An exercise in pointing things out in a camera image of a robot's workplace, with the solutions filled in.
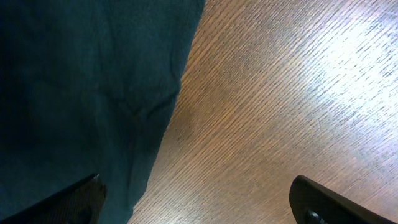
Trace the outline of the black Nike t-shirt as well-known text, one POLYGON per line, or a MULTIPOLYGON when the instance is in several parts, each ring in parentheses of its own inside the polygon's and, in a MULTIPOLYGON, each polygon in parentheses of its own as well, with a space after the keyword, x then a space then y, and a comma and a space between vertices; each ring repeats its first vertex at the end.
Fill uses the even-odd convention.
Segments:
POLYGON ((1 218, 90 174, 127 223, 169 125, 204 1, 1 2, 1 218))

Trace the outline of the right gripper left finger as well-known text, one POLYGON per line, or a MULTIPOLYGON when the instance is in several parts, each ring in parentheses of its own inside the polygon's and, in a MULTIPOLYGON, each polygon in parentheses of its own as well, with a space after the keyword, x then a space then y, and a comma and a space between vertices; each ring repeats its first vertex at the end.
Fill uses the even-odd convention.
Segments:
POLYGON ((106 195, 100 176, 91 174, 1 223, 97 224, 106 195))

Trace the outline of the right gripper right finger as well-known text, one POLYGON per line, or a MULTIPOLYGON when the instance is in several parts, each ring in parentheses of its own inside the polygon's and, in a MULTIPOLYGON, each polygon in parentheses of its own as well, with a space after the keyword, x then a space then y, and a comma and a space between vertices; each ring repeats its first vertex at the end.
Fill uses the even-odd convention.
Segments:
POLYGON ((289 204, 298 224, 395 224, 303 175, 290 186, 289 204))

